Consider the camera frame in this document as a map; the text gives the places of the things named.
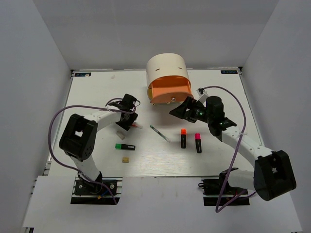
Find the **small cube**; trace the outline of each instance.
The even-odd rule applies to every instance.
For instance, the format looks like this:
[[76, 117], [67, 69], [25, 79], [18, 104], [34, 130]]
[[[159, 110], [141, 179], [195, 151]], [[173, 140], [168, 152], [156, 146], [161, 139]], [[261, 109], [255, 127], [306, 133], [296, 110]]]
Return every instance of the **small cube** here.
[[130, 161], [130, 158], [123, 157], [122, 158], [122, 163], [128, 163]]

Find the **tabletop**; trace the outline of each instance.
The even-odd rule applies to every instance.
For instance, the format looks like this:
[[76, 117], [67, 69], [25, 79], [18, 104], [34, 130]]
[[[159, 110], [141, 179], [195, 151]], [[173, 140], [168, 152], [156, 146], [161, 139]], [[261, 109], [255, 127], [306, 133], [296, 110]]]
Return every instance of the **tabletop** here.
[[[242, 103], [246, 113], [246, 132], [260, 143], [259, 134], [238, 74], [222, 74], [220, 70], [188, 70], [191, 90], [198, 98], [196, 90], [200, 87], [218, 85], [230, 90]], [[215, 176], [229, 167], [234, 149], [212, 136], [207, 124], [197, 121], [189, 123], [169, 114], [179, 103], [151, 105], [147, 97], [145, 70], [97, 71], [89, 77], [73, 77], [66, 106], [92, 105], [104, 107], [112, 98], [122, 98], [125, 93], [140, 100], [137, 108], [137, 123], [142, 129], [130, 129], [126, 138], [121, 140], [116, 131], [120, 127], [111, 124], [97, 133], [93, 158], [104, 177], [159, 177], [159, 176]], [[224, 103], [226, 117], [242, 128], [242, 112], [236, 101], [225, 91], [211, 88], [207, 93], [219, 96]], [[65, 164], [74, 166], [73, 161], [59, 148], [58, 143], [72, 114], [86, 115], [96, 110], [72, 108], [64, 112], [59, 134], [53, 152]], [[149, 126], [153, 125], [167, 136], [165, 141]], [[187, 148], [180, 146], [180, 130], [187, 130]], [[201, 134], [202, 153], [195, 148], [195, 133]], [[116, 143], [131, 144], [136, 150], [115, 150]], [[129, 157], [123, 163], [122, 157]], [[253, 170], [241, 155], [237, 156], [235, 167]], [[49, 175], [75, 176], [76, 172], [52, 162]]]

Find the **wall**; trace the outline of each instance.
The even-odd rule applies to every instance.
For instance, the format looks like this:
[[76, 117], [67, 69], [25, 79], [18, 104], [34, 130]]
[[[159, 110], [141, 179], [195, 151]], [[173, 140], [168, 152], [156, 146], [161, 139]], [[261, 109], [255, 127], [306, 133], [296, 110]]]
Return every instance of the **wall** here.
[[34, 0], [71, 69], [243, 66], [278, 0]]
[[70, 70], [31, 0], [0, 1], [0, 232], [19, 232]]
[[267, 146], [291, 158], [297, 189], [291, 192], [303, 228], [311, 233], [311, 1], [276, 6], [243, 69]]

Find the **pen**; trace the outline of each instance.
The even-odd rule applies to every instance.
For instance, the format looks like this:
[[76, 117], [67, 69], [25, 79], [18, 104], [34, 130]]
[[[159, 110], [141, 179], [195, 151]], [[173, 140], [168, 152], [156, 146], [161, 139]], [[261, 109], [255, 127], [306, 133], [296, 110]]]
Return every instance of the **pen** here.
[[163, 134], [161, 134], [155, 127], [153, 127], [152, 125], [150, 125], [150, 128], [153, 129], [158, 135], [160, 135], [161, 137], [163, 137], [168, 143], [171, 142], [166, 136], [164, 136]]

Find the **purple cable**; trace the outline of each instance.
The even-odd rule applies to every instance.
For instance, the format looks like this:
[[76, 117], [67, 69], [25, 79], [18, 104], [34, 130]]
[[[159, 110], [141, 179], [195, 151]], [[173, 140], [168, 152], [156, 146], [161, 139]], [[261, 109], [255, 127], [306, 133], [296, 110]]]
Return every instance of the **purple cable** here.
[[241, 102], [238, 100], [238, 98], [232, 93], [230, 92], [229, 90], [221, 87], [221, 86], [207, 86], [207, 87], [204, 87], [202, 88], [203, 90], [205, 89], [208, 89], [208, 88], [218, 88], [218, 89], [222, 89], [224, 91], [226, 91], [227, 93], [229, 93], [239, 104], [241, 110], [242, 110], [242, 114], [243, 114], [243, 118], [244, 118], [244, 124], [243, 124], [243, 128], [241, 130], [241, 135], [239, 137], [239, 140], [237, 142], [237, 146], [235, 148], [235, 151], [234, 151], [234, 154], [233, 154], [233, 157], [232, 157], [232, 160], [231, 160], [231, 163], [230, 163], [230, 166], [229, 166], [229, 169], [228, 169], [228, 172], [227, 172], [227, 175], [225, 177], [225, 180], [224, 180], [224, 183], [223, 183], [223, 186], [220, 190], [220, 194], [218, 196], [218, 199], [217, 199], [217, 203], [216, 203], [216, 213], [219, 213], [221, 212], [226, 206], [228, 206], [230, 203], [232, 203], [233, 201], [235, 201], [237, 198], [239, 198], [239, 196], [241, 196], [243, 193], [245, 193], [246, 190], [243, 190], [241, 193], [239, 193], [238, 195], [236, 195], [234, 198], [232, 198], [231, 200], [229, 200], [228, 202], [226, 202], [220, 209], [219, 209], [219, 205], [220, 205], [220, 201], [221, 201], [221, 198], [222, 198], [222, 195], [224, 193], [224, 190], [225, 190], [225, 185], [227, 184], [228, 182], [228, 178], [229, 178], [229, 175], [230, 175], [230, 172], [232, 170], [232, 167], [233, 167], [233, 164], [234, 164], [234, 161], [235, 161], [235, 158], [237, 157], [237, 154], [238, 154], [238, 151], [239, 151], [239, 147], [240, 147], [240, 144], [241, 144], [241, 141], [242, 141], [242, 137], [243, 137], [243, 133], [245, 131], [245, 128], [246, 128], [246, 115], [245, 115], [245, 111], [241, 105]]
[[[53, 150], [52, 150], [52, 143], [51, 143], [51, 134], [52, 134], [52, 126], [53, 126], [53, 123], [56, 119], [56, 117], [64, 110], [66, 109], [69, 109], [69, 108], [90, 108], [90, 109], [98, 109], [98, 110], [103, 110], [103, 111], [107, 111], [106, 108], [101, 108], [101, 107], [93, 107], [93, 106], [87, 106], [87, 105], [71, 105], [71, 106], [67, 106], [67, 107], [64, 107], [62, 109], [60, 109], [58, 112], [55, 113], [55, 115], [53, 116], [51, 122], [50, 122], [50, 126], [49, 126], [49, 132], [48, 132], [48, 145], [49, 145], [49, 151], [51, 153], [51, 157], [53, 158], [53, 160], [55, 160], [59, 165], [61, 166], [64, 166], [66, 168], [70, 168], [70, 169], [73, 169], [79, 173], [81, 173], [85, 179], [91, 183], [94, 183], [94, 184], [99, 184], [101, 185], [102, 187], [106, 188], [109, 192], [109, 194], [111, 195], [113, 201], [115, 204], [117, 204], [117, 201], [115, 199], [115, 197], [113, 196], [111, 190], [108, 188], [107, 185], [105, 185], [104, 183], [101, 183], [101, 182], [97, 182], [97, 181], [93, 181], [91, 180], [88, 176], [86, 176], [85, 174], [83, 174], [83, 172], [73, 166], [69, 166], [69, 165], [66, 165], [66, 164], [63, 164], [62, 162], [60, 162], [54, 155], [53, 153]], [[119, 112], [119, 113], [128, 113], [128, 114], [132, 114], [135, 112], [136, 110], [136, 107], [134, 107], [134, 110], [132, 112], [127, 112], [127, 111], [122, 111], [122, 110], [117, 110], [117, 109], [109, 109], [111, 112]]]

